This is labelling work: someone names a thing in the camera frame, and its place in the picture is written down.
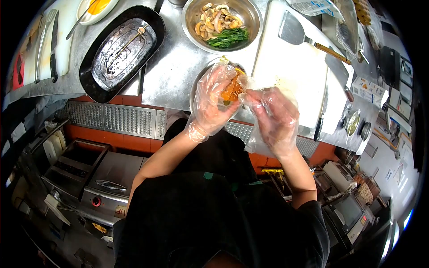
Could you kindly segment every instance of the wooden skewer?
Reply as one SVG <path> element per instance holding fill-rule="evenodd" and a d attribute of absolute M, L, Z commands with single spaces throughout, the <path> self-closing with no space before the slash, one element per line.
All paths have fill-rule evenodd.
<path fill-rule="evenodd" d="M 124 51 L 125 48 L 127 48 L 127 46 L 139 35 L 142 35 L 146 32 L 146 27 L 149 26 L 149 24 L 146 24 L 146 26 L 144 27 L 139 27 L 137 30 L 137 34 L 121 49 L 121 51 L 119 51 L 118 54 L 116 54 L 116 57 L 112 60 L 112 62 L 109 64 L 109 66 L 107 67 L 107 69 L 110 68 L 110 66 L 112 66 L 113 62 L 119 57 L 119 55 L 122 53 L 122 51 Z"/>

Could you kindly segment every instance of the cooked spinach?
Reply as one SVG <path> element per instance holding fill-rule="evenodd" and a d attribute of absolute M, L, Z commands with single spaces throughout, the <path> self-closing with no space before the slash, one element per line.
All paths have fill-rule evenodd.
<path fill-rule="evenodd" d="M 223 30 L 216 39 L 210 39 L 207 43 L 216 48 L 228 48 L 239 41 L 248 40 L 247 28 L 234 28 Z"/>

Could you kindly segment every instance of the stove knob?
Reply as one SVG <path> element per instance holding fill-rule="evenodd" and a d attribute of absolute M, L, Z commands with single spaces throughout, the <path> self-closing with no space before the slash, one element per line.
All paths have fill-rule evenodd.
<path fill-rule="evenodd" d="M 94 207 L 99 207 L 101 205 L 101 199 L 99 197 L 92 198 L 92 205 Z"/>

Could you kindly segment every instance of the yellow sauce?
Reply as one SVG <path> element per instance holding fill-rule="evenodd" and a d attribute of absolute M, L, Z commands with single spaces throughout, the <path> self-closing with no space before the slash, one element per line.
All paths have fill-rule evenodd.
<path fill-rule="evenodd" d="M 99 14 L 103 11 L 103 9 L 106 8 L 106 6 L 110 3 L 110 0 L 98 0 L 97 3 L 95 3 L 89 10 L 88 13 L 92 15 Z"/>

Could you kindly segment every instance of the person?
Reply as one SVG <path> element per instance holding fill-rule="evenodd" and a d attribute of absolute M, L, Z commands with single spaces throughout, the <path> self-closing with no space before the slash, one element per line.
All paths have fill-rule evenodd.
<path fill-rule="evenodd" d="M 278 88 L 246 90 L 244 101 L 292 189 L 290 206 L 258 181 L 243 141 L 223 128 L 240 106 L 217 105 L 230 71 L 220 65 L 206 73 L 196 110 L 168 128 L 134 178 L 127 216 L 114 225 L 115 267 L 326 265 L 316 185 L 295 145 L 299 112 Z"/>

